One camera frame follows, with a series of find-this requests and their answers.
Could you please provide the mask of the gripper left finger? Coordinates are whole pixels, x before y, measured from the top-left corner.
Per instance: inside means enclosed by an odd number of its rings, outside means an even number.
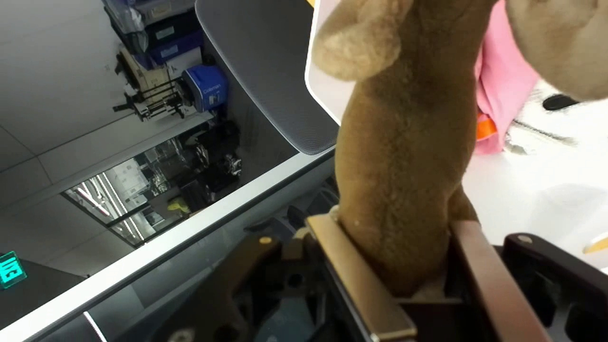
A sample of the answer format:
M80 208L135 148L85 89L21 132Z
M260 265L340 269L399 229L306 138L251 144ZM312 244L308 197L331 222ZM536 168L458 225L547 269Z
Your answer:
M319 241L365 342L416 342L416 324L397 305L357 246L331 214L313 214L306 225Z

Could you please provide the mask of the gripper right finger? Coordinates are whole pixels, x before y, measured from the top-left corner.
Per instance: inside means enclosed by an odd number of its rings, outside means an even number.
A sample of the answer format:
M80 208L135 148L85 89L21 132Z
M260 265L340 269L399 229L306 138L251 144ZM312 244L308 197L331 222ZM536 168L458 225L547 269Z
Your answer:
M454 239L464 254L479 298L500 342L551 342L536 311L502 262L496 248L473 220L452 224Z

